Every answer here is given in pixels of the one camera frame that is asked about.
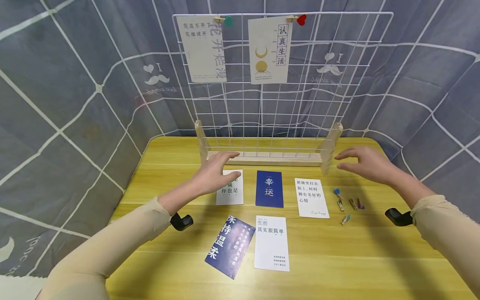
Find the wooden table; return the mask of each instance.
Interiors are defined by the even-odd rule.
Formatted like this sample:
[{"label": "wooden table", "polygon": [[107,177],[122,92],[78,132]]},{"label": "wooden table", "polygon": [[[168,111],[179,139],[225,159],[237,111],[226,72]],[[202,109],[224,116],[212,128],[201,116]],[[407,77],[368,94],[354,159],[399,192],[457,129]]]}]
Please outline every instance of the wooden table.
[{"label": "wooden table", "polygon": [[[263,144],[268,147],[270,140],[260,141]],[[381,151],[368,138],[341,138],[336,153],[354,145]],[[107,280],[111,299],[475,299],[414,226],[395,227],[384,216],[391,207],[408,210],[392,189],[338,170],[336,164],[327,176],[316,167],[226,166],[243,169],[244,205],[215,206],[213,193],[181,209],[180,215],[190,214],[194,225],[184,232],[170,227],[141,246]],[[154,139],[112,220],[188,180],[199,166],[195,137]],[[255,206],[257,170],[282,172],[283,209]],[[322,181],[330,219],[299,217],[295,177]],[[362,199],[366,209],[354,211],[346,202],[341,213],[335,188],[345,199]],[[255,236],[235,280],[205,263],[230,214],[253,226],[256,215],[286,217],[290,272],[253,267]],[[345,214],[351,220],[341,226]]]}]

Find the wire grid panel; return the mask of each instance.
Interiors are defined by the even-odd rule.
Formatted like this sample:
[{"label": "wire grid panel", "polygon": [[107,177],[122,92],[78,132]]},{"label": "wire grid panel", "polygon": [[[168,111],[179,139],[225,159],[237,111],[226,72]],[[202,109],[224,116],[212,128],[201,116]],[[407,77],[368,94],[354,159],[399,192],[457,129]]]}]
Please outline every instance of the wire grid panel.
[{"label": "wire grid panel", "polygon": [[[287,83],[251,84],[248,20],[302,14],[305,26],[293,23]],[[202,14],[212,22],[230,16],[233,24],[222,26],[227,82],[205,84],[192,82],[180,39],[177,17],[189,15],[175,14],[172,21],[209,150],[295,157],[310,157],[342,121],[393,18],[392,12]]]}]

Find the hand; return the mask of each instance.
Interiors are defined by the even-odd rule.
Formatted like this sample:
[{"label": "hand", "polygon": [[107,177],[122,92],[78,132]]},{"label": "hand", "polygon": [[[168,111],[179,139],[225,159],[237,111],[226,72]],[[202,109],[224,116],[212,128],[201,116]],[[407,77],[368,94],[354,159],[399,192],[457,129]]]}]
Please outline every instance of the hand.
[{"label": "hand", "polygon": [[241,176],[240,172],[231,172],[228,175],[223,175],[223,166],[230,158],[238,155],[240,155],[239,152],[220,151],[198,169],[190,181],[198,189],[200,195],[218,191],[221,187],[226,186]]},{"label": "hand", "polygon": [[342,151],[335,159],[358,158],[357,164],[341,163],[337,168],[358,174],[368,180],[391,185],[405,173],[392,164],[387,157],[369,147],[352,147]]}]

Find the human arm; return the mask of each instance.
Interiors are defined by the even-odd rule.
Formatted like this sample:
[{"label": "human arm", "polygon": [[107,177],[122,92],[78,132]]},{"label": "human arm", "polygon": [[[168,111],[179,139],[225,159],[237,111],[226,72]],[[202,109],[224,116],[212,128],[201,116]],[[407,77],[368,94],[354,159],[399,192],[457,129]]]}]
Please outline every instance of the human arm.
[{"label": "human arm", "polygon": [[40,300],[106,300],[105,280],[142,244],[162,233],[170,217],[200,195],[217,191],[241,174],[223,175],[238,152],[219,152],[188,182],[108,225],[61,260],[48,276]]},{"label": "human arm", "polygon": [[358,163],[337,167],[394,189],[412,209],[413,224],[422,238],[438,250],[480,298],[480,226],[458,207],[368,147],[346,149],[335,157],[356,157]]}]

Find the navy blue card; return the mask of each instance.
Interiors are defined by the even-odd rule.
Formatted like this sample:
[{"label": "navy blue card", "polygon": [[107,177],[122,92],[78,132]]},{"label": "navy blue card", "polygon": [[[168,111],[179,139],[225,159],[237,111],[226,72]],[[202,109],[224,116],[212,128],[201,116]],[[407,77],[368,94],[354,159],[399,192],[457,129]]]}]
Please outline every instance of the navy blue card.
[{"label": "navy blue card", "polygon": [[254,233],[255,227],[229,215],[205,261],[235,279]]},{"label": "navy blue card", "polygon": [[257,171],[255,205],[283,208],[282,172]]}]

